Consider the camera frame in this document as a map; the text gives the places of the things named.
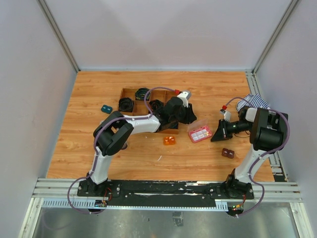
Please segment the white cap pill bottle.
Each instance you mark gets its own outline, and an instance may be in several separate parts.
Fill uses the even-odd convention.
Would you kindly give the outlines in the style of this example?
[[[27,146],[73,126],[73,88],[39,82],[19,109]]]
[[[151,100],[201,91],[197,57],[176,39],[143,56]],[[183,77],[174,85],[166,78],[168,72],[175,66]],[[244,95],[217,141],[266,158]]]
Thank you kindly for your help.
[[[128,143],[127,142],[125,142],[124,144],[123,144],[123,146],[122,146],[122,150],[125,150],[125,149],[127,149],[127,147],[128,147]]]

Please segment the pink pill organizer box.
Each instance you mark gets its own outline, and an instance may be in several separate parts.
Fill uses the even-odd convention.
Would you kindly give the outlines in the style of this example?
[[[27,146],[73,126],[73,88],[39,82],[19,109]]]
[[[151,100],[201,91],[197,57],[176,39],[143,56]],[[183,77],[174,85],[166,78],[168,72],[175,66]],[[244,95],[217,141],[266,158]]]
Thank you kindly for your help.
[[[213,136],[207,119],[196,120],[189,124],[187,133],[192,143],[198,143]]]

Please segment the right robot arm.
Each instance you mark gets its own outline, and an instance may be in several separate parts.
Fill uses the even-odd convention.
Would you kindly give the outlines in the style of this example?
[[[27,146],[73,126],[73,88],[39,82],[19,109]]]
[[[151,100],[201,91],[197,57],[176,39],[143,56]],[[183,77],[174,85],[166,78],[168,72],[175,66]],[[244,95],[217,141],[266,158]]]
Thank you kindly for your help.
[[[284,148],[290,135],[287,113],[244,106],[239,120],[220,119],[211,142],[226,141],[234,134],[248,131],[251,148],[242,163],[227,176],[226,181],[210,187],[212,198],[253,199],[252,179],[263,162]]]

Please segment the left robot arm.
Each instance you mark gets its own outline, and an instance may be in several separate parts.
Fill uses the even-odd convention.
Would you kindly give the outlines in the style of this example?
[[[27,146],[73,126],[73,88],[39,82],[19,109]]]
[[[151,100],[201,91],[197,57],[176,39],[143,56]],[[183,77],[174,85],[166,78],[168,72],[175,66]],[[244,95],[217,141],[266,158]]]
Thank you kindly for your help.
[[[159,133],[172,124],[191,124],[197,117],[187,96],[172,97],[164,106],[144,116],[127,116],[115,111],[94,131],[95,158],[90,171],[80,181],[78,196],[102,197],[112,188],[108,171],[115,154],[127,146],[130,135]]]

